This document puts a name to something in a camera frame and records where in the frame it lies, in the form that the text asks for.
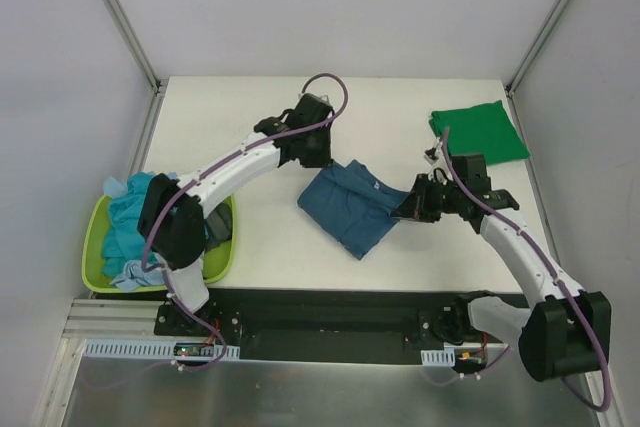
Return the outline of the dark blue t shirt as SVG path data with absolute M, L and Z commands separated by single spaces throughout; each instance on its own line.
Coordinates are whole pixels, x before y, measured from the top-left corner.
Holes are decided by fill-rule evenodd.
M 363 259 L 397 224 L 392 212 L 409 193 L 392 188 L 357 160 L 321 169 L 297 205 L 355 259 Z

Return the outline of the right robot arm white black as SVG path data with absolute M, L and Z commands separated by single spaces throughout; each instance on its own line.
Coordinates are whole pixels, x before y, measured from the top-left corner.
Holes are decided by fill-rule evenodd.
M 498 254 L 527 302 L 517 308 L 486 290 L 461 294 L 433 320 L 434 336 L 453 345 L 493 336 L 516 347 L 538 382 L 606 371 L 612 309 L 605 295 L 587 291 L 542 250 L 512 194 L 493 188 L 483 155 L 432 147 L 425 158 L 429 171 L 417 175 L 393 217 L 459 216 Z

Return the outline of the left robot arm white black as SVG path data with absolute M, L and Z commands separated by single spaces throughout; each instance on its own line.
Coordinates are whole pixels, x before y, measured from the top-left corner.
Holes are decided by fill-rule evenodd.
M 303 93 L 294 108 L 258 122 L 239 146 L 207 166 L 150 181 L 138 220 L 145 240 L 141 261 L 158 256 L 171 299 L 181 307 L 176 322 L 188 335 L 202 335 L 211 324 L 203 276 L 207 218 L 245 184 L 288 162 L 328 165 L 334 115 L 327 97 Z

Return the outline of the folded green t shirt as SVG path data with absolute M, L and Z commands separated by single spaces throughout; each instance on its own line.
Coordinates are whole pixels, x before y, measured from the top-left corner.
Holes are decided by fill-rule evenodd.
M 436 137 L 449 129 L 447 145 L 452 156 L 482 154 L 487 165 L 526 160 L 530 156 L 500 100 L 432 111 L 429 125 Z

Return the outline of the dark grey t shirt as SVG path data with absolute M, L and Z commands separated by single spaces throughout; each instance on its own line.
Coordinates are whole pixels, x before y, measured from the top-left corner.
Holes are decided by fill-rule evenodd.
M 218 248 L 233 236 L 233 212 L 226 203 L 220 203 L 205 219 L 205 252 Z

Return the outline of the lime green plastic basket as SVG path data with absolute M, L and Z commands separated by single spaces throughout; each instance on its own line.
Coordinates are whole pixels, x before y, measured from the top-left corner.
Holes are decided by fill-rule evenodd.
M 138 286 L 135 290 L 125 291 L 112 283 L 117 267 L 122 267 L 121 249 L 112 232 L 108 212 L 111 198 L 103 195 L 96 203 L 87 227 L 81 277 L 85 286 L 97 294 L 129 295 L 165 290 L 164 285 Z M 209 250 L 203 258 L 203 277 L 206 285 L 221 280 L 231 268 L 235 253 L 235 238 L 221 243 Z

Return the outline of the turquoise t shirt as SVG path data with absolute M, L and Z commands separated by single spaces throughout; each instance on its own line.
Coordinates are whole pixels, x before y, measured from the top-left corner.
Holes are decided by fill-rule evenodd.
M 145 239 L 138 232 L 138 221 L 154 173 L 139 172 L 122 183 L 108 177 L 103 184 L 109 198 L 107 215 L 110 227 L 105 235 L 101 255 L 102 272 L 115 278 L 122 274 L 128 261 L 140 261 Z

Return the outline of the light blue t shirt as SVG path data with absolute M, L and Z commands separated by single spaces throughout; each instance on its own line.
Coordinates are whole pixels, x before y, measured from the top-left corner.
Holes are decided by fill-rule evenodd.
M 122 274 L 117 275 L 113 284 L 125 291 L 135 290 L 138 286 L 162 285 L 162 273 L 159 270 L 146 272 L 140 261 L 128 261 Z

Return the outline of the right aluminium frame post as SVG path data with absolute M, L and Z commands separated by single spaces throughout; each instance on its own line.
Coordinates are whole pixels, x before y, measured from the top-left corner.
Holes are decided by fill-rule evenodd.
M 505 84 L 505 92 L 508 98 L 511 98 L 522 84 L 572 2 L 573 0 L 555 0 L 553 2 L 522 60 Z

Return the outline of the aluminium frame post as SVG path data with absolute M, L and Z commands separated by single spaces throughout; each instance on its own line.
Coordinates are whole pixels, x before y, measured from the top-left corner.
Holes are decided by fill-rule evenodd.
M 154 94 L 157 94 L 161 90 L 162 81 L 153 68 L 120 0 L 102 0 L 102 2 L 146 84 Z
M 553 2 L 522 60 L 505 84 L 505 92 L 508 98 L 511 98 L 522 84 L 572 2 L 573 0 L 555 0 Z

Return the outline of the left aluminium frame post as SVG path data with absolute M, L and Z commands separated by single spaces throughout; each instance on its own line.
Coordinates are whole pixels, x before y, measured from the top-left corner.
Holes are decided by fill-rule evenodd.
M 154 94 L 157 94 L 161 90 L 162 81 L 153 68 L 120 0 L 102 0 L 102 2 L 146 84 Z

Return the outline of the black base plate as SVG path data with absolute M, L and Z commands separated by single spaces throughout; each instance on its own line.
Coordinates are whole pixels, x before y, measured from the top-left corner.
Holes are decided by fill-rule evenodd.
M 154 333 L 195 340 L 219 329 L 243 360 L 418 365 L 442 342 L 431 324 L 454 292 L 215 288 L 191 320 L 173 302 L 157 310 Z

